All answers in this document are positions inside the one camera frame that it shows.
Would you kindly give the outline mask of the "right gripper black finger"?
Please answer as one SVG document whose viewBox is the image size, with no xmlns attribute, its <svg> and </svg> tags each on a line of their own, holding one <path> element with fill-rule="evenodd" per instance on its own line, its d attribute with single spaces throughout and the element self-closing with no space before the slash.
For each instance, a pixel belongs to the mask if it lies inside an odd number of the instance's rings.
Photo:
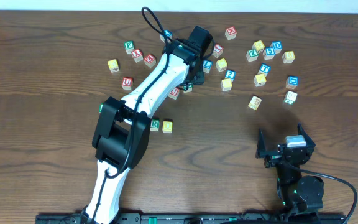
<svg viewBox="0 0 358 224">
<path fill-rule="evenodd" d="M 307 135 L 307 133 L 305 132 L 304 128 L 302 127 L 302 125 L 299 123 L 297 126 L 297 130 L 298 130 L 298 134 L 302 135 L 305 139 L 306 145 L 309 148 L 315 148 L 316 144 L 314 143 L 314 141 Z"/>
<path fill-rule="evenodd" d="M 279 155 L 278 150 L 272 150 L 272 151 L 266 150 L 264 135 L 262 134 L 262 130 L 259 129 L 258 130 L 257 150 L 255 153 L 255 158 L 263 159 L 263 158 L 266 158 L 267 156 L 272 157 L 272 156 L 278 156 L 278 155 Z"/>
</svg>

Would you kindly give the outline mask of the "green R block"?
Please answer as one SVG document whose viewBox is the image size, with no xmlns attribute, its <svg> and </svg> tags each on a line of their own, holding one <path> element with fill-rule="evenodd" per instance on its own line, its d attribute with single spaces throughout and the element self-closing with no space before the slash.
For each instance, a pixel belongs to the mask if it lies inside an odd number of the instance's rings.
<svg viewBox="0 0 358 224">
<path fill-rule="evenodd" d="M 150 130 L 159 132 L 160 129 L 160 121 L 158 119 L 153 119 L 150 124 Z"/>
</svg>

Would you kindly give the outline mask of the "yellow O block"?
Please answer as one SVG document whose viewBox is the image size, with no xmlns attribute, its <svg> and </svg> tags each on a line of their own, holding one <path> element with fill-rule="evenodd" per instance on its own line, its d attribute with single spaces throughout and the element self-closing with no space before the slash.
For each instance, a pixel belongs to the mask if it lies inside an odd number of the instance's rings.
<svg viewBox="0 0 358 224">
<path fill-rule="evenodd" d="M 173 131 L 173 122 L 172 121 L 164 121 L 162 125 L 163 133 L 172 133 Z"/>
</svg>

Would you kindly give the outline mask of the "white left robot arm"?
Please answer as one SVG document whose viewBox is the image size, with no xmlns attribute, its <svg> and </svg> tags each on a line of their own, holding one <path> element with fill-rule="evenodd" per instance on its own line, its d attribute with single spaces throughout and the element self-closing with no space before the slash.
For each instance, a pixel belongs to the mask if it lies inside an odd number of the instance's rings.
<svg viewBox="0 0 358 224">
<path fill-rule="evenodd" d="M 82 223 L 115 219 L 126 177 L 147 149 L 154 113 L 178 85 L 203 84 L 202 63 L 212 41 L 206 29 L 196 26 L 189 38 L 167 42 L 158 65 L 135 90 L 100 106 L 92 140 L 98 175 Z"/>
</svg>

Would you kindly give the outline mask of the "green B block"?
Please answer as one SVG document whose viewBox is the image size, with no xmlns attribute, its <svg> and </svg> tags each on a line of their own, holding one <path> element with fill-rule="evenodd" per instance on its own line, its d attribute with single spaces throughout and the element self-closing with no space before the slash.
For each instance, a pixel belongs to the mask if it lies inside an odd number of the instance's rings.
<svg viewBox="0 0 358 224">
<path fill-rule="evenodd" d="M 192 86 L 192 85 L 188 85 L 188 86 L 183 90 L 183 92 L 184 92 L 184 93 L 189 93 L 189 92 L 192 92 L 192 89 L 193 89 L 193 86 Z"/>
</svg>

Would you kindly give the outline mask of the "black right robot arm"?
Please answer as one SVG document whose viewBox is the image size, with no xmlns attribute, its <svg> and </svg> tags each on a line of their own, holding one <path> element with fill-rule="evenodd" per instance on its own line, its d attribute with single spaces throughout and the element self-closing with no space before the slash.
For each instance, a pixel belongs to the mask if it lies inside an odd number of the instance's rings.
<svg viewBox="0 0 358 224">
<path fill-rule="evenodd" d="M 311 213 L 323 208 L 324 182 L 317 176 L 301 174 L 316 144 L 299 124 L 298 134 L 287 136 L 285 143 L 268 150 L 259 130 L 255 157 L 264 160 L 266 168 L 277 171 L 277 192 L 289 214 Z"/>
</svg>

